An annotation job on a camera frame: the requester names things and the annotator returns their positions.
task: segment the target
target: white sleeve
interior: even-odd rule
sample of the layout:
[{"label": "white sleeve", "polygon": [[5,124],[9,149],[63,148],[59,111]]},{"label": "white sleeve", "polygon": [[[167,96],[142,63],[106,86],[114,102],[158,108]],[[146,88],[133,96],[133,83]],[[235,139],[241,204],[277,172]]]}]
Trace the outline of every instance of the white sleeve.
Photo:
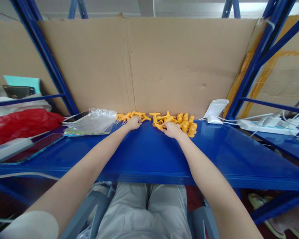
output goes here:
[{"label": "white sleeve", "polygon": [[59,226],[55,217],[45,211],[30,211],[17,217],[1,233],[0,239],[57,239]]}]

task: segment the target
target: white power strip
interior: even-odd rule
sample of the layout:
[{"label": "white power strip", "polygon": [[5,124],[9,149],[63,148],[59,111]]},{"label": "white power strip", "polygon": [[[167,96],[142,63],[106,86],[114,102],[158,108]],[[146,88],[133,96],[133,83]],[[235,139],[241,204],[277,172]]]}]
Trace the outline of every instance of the white power strip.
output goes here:
[{"label": "white power strip", "polygon": [[297,129],[284,128],[279,125],[274,127],[269,127],[269,126],[259,127],[259,125],[257,125],[256,123],[257,121],[250,121],[250,120],[237,121],[239,127],[247,131],[258,131],[258,132],[276,133],[276,134],[285,134],[285,135],[296,135],[297,133],[299,133],[299,130]]}]

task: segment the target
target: chair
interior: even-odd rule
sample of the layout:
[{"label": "chair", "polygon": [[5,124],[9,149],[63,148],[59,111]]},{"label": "chair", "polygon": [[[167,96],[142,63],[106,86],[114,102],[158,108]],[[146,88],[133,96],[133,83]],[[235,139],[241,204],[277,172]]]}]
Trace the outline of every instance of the chair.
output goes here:
[{"label": "chair", "polygon": [[[61,234],[60,239],[76,239],[92,210],[97,205],[89,236],[89,239],[95,239],[101,220],[107,211],[113,196],[114,195],[107,197],[101,192],[91,191],[79,206],[67,228]],[[187,220],[192,238],[206,239],[206,228],[210,239],[219,239],[219,233],[212,210],[206,201],[204,201],[204,204],[205,206],[202,206],[191,213],[187,213]]]}]

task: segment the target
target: forearm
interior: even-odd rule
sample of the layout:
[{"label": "forearm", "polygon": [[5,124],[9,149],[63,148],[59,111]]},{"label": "forearm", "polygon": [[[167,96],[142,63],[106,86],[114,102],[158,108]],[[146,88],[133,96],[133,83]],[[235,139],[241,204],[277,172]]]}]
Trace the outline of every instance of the forearm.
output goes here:
[{"label": "forearm", "polygon": [[187,135],[176,140],[197,186],[213,211],[220,237],[262,238],[246,208],[216,166]]},{"label": "forearm", "polygon": [[40,210],[52,214],[60,235],[128,132],[124,125],[99,142],[27,212]]}]

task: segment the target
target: clear plastic bag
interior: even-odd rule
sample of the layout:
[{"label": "clear plastic bag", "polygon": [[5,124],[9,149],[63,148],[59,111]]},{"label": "clear plastic bag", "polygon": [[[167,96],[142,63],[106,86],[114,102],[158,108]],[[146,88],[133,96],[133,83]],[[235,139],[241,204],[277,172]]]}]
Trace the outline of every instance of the clear plastic bag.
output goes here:
[{"label": "clear plastic bag", "polygon": [[69,136],[109,134],[116,119],[116,111],[90,108],[87,117],[67,125],[64,134]]}]

